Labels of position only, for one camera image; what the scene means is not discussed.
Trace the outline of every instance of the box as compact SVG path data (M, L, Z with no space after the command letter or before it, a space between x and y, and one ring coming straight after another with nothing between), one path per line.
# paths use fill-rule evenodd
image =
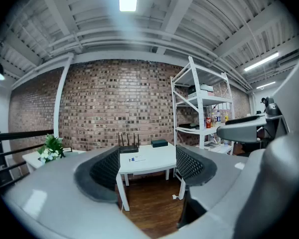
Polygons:
M150 141L153 148L167 146L168 142L166 140L152 140Z
M195 92L196 92L195 85L190 86L190 87L188 88L188 94L193 94L193 93L195 93Z
M210 91L207 91L207 90L200 90L203 97L207 97L207 96L214 96L214 92L210 92Z
M209 92L214 92L213 86L202 84L200 85L201 90L207 90Z

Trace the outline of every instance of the shelving unit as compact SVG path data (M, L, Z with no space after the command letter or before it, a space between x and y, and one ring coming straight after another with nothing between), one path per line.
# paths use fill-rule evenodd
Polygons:
M208 68L195 65L193 58L191 56L188 57L188 60L189 63L174 78L173 77L170 78L172 100L173 100L173 114L174 114L174 143L175 145L177 144L177 131L184 132L184 133L198 134L199 148L203 149L206 144L205 136L215 133L219 126L224 125L223 123L216 127L205 128L203 107L209 107L212 105L218 105L222 103L230 103L232 119L234 119L235 112L234 112L234 106L232 105L233 99L232 99L231 89L230 89L230 85L226 73L218 74L214 71L211 71ZM208 85L215 85L222 81L225 81L227 83L226 92L228 91L230 98L207 96L200 89L200 85L202 83ZM175 90L175 87L177 86L190 87L192 85L195 85L196 94L197 94L197 96L193 98L186 99ZM180 102L176 103L175 101L176 96L181 99ZM199 116L199 129L189 129L189 128L179 127L177 125L177 112L176 112L177 107L192 107L194 110L196 110ZM221 144L210 150L215 152L220 152L220 153L230 152L230 154L232 154L233 147L234 147L234 142L231 142L231 145Z

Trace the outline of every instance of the table top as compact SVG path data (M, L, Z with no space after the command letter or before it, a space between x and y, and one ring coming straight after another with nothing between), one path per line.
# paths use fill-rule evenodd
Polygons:
M142 156L144 161L129 161L132 157ZM141 145L136 153L121 153L121 167L119 173L141 174L163 171L176 166L176 148L168 143L168 146L153 148L152 145Z
M80 154L80 153L83 153L85 151L75 150L74 149L74 150L72 150L72 152L78 152ZM40 157L40 154L37 151L22 156L22 158L27 163L29 163L31 166L33 166L35 169L37 169L37 168L39 168L43 165L42 162L40 160L38 160L39 157Z

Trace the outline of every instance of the table leg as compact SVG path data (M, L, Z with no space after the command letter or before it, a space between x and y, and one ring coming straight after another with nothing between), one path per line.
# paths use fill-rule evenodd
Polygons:
M126 186L129 186L130 184L129 184L129 177L128 177L128 175L124 174L124 178L125 178L125 184L126 184Z
M35 169L33 168L33 166L31 166L28 162L26 163L26 166L29 170L29 173L32 173Z
M128 200L127 200L126 195L125 195L123 180L122 180L122 176L121 176L120 173L118 173L117 176L116 176L116 183L118 185L118 189L119 189L120 197L122 199L124 210L129 211L130 207L129 207Z
M181 179L181 184L180 184L180 190L179 190L179 194L178 194L178 199L182 200L184 198L184 194L185 194L185 186L186 183L184 181L184 179Z
M169 179L169 169L165 171L165 180Z

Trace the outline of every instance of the bottle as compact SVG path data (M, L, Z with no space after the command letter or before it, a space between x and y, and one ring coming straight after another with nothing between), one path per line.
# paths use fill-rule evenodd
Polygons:
M206 128L211 128L211 118L210 117L206 118Z
M217 125L221 124L221 118L220 118L220 112L219 110L217 111Z
M228 113L226 112L225 113L225 122L227 122L228 121Z
M211 113L211 127L216 126L216 117L214 113Z

